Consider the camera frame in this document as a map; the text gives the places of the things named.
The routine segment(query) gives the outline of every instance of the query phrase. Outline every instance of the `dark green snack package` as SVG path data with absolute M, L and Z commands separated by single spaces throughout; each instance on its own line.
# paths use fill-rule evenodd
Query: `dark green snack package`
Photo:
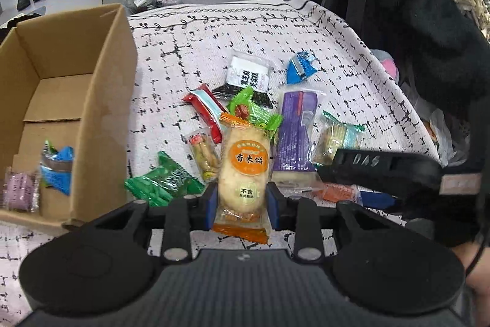
M 204 185 L 168 156 L 158 152 L 158 167 L 124 183 L 134 197 L 148 201 L 151 207 L 166 206 L 176 197 L 201 194 Z
M 248 86 L 230 100 L 228 109 L 230 114 L 250 122 L 269 132 L 272 139 L 282 122 L 282 115 L 274 114 L 252 101 L 253 88 Z

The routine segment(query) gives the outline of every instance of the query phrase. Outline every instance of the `orange label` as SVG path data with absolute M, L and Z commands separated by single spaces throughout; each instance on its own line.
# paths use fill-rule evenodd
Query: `orange label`
M 260 175 L 269 168 L 269 154 L 266 148 L 253 140 L 234 143 L 228 156 L 233 168 L 244 175 Z

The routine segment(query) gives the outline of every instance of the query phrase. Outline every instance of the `brown cardboard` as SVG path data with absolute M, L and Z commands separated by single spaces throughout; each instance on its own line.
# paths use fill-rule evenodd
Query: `brown cardboard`
M 126 137 L 137 52 L 124 9 L 106 5 L 38 17 L 0 46 L 0 176 L 37 168 L 46 139 L 72 146 L 70 196 L 41 189 L 39 213 L 0 219 L 47 233 L 126 202 Z

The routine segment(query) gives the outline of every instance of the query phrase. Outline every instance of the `tablecloth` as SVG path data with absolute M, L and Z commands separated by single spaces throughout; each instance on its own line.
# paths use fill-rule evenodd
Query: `tablecloth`
M 362 147 L 410 151 L 438 158 L 420 118 L 400 88 L 344 20 L 308 0 L 260 0 L 220 5 L 177 5 L 129 17 L 138 48 L 127 145 L 128 175 L 157 165 L 164 150 L 198 176 L 187 136 L 204 127 L 193 107 L 181 101 L 202 83 L 224 83 L 232 50 L 272 61 L 269 95 L 277 105 L 289 58 L 298 51 L 316 55 L 318 73 L 311 88 L 325 93 L 322 108 L 340 120 L 363 124 Z M 322 122 L 314 123 L 313 140 Z M 158 253 L 162 231 L 149 248 Z M 335 252 L 330 231 L 323 232 L 327 254 Z M 0 322 L 16 323 L 29 312 L 17 272 L 22 258 L 51 237 L 0 224 Z M 193 255 L 201 248 L 292 249 L 292 232 L 273 232 L 267 245 L 192 232 Z

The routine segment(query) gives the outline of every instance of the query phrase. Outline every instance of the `round black disc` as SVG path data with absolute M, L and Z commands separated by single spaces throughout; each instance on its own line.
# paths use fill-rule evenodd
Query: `round black disc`
M 31 306 L 69 315 L 103 313 L 143 293 L 153 277 L 146 251 L 117 231 L 69 234 L 37 248 L 19 280 Z
M 399 316 L 445 308 L 465 283 L 464 268 L 451 250 L 398 229 L 366 232 L 342 248 L 333 274 L 353 301 Z

